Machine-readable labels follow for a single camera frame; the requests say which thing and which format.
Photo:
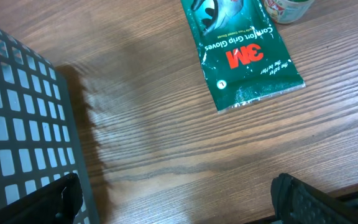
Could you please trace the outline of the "green lid glass jar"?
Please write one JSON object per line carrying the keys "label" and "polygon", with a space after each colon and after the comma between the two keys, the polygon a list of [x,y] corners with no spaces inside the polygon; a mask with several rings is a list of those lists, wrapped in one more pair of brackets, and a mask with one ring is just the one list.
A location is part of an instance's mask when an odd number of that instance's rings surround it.
{"label": "green lid glass jar", "polygon": [[290,24],[300,19],[314,0],[263,0],[264,7],[278,24]]}

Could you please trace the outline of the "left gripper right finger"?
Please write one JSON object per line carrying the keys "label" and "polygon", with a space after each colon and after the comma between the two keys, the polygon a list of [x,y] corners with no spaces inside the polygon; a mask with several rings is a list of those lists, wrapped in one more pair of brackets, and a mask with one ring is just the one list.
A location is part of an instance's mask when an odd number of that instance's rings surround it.
{"label": "left gripper right finger", "polygon": [[358,210],[287,173],[272,180],[275,218],[282,223],[358,224]]}

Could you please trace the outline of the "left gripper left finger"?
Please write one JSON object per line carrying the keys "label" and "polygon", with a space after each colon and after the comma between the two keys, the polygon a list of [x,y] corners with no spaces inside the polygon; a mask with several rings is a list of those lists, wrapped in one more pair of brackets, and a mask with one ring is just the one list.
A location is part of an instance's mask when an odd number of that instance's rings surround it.
{"label": "left gripper left finger", "polygon": [[73,224],[82,204],[78,174],[69,173],[0,209],[0,224]]}

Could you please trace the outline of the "green 3M gloves packet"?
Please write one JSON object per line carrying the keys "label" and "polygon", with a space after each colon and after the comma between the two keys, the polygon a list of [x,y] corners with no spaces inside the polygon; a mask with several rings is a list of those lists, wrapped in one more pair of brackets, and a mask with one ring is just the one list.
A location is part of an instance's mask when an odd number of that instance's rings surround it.
{"label": "green 3M gloves packet", "polygon": [[259,0],[181,0],[218,112],[305,87]]}

